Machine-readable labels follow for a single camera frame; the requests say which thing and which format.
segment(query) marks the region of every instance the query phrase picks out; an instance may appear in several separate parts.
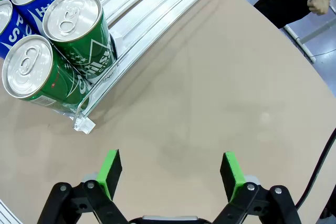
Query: pull tab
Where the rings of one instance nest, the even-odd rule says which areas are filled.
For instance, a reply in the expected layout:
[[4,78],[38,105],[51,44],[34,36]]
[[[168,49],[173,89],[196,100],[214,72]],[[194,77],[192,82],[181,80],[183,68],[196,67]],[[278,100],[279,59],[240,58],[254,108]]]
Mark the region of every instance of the pull tab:
[[[28,56],[28,52],[30,50],[35,51],[35,55],[33,55],[32,57]],[[19,66],[20,74],[23,76],[26,76],[27,74],[29,74],[32,71],[33,66],[35,65],[37,57],[39,57],[40,55],[41,55],[41,51],[38,46],[28,47],[27,50],[24,52],[23,59]]]
[[64,13],[64,20],[62,20],[58,28],[63,33],[70,33],[76,27],[76,23],[79,17],[79,8],[77,6],[67,6],[67,10]]

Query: blue can label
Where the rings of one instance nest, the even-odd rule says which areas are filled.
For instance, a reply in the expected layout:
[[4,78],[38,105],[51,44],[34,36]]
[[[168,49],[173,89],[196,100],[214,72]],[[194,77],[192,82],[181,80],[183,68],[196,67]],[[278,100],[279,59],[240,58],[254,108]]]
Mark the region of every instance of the blue can label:
[[16,42],[32,34],[36,33],[13,7],[12,18],[5,30],[0,34],[0,57],[5,59]]
[[19,12],[28,20],[35,31],[39,31],[43,35],[42,20],[49,5],[54,0],[34,0],[26,5],[19,5]]

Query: black cable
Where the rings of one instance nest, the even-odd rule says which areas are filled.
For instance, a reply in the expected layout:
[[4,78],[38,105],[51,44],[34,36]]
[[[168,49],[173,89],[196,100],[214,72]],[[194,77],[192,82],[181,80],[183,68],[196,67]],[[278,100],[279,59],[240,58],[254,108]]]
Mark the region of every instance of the black cable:
[[316,56],[320,56],[320,55],[326,55],[326,54],[328,54],[328,53],[330,53],[330,52],[334,52],[334,51],[336,51],[336,49],[334,49],[334,50],[331,50],[331,51],[329,51],[329,52],[324,52],[324,53],[322,53],[322,54],[319,54],[319,55],[313,55],[313,56],[309,56],[309,58],[316,57]]
[[324,160],[327,157],[327,154],[329,153],[329,150],[330,150],[332,144],[335,142],[335,138],[336,138],[336,128],[332,132],[329,140],[327,141],[327,143],[326,143],[326,145],[325,145],[325,147],[324,147],[324,149],[323,149],[323,151],[321,153],[319,161],[316,164],[314,172],[313,172],[313,174],[310,177],[310,180],[308,182],[308,185],[307,185],[305,191],[303,192],[301,198],[299,199],[299,201],[295,205],[296,209],[299,209],[302,206],[303,202],[306,200],[307,196],[309,195],[310,190],[311,190],[311,188],[313,187],[313,185],[315,183],[317,175],[319,175],[319,172],[320,172],[321,167],[322,167],[322,165],[324,163]]

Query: screw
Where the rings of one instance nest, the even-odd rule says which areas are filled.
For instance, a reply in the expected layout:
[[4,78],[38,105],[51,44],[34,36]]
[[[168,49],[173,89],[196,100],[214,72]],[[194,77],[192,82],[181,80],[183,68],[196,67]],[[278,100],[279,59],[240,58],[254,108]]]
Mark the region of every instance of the screw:
[[250,190],[250,191],[253,191],[254,190],[254,185],[248,184],[247,189]]
[[88,183],[88,188],[92,189],[92,188],[94,188],[94,186],[95,186],[94,183],[92,183],[92,182]]
[[274,191],[275,191],[276,194],[281,194],[282,193],[282,190],[279,187],[276,187]]

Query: gray floor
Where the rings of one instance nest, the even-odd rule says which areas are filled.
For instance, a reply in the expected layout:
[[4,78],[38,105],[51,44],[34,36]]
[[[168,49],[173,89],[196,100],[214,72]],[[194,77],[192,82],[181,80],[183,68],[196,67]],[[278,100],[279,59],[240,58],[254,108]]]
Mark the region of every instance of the gray floor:
[[[258,0],[248,1],[251,4],[254,4]],[[336,6],[336,0],[333,0],[333,6]],[[303,37],[334,18],[336,18],[336,15],[331,10],[323,16],[309,14],[302,20],[291,23],[290,27],[299,37]],[[313,55],[336,49],[336,26],[307,42],[306,46],[310,49]],[[336,51],[317,56],[316,63],[313,64],[313,67],[327,83],[333,94],[336,95]]]
[[334,215],[330,216],[329,218],[320,219],[316,222],[316,224],[335,224],[336,218]]

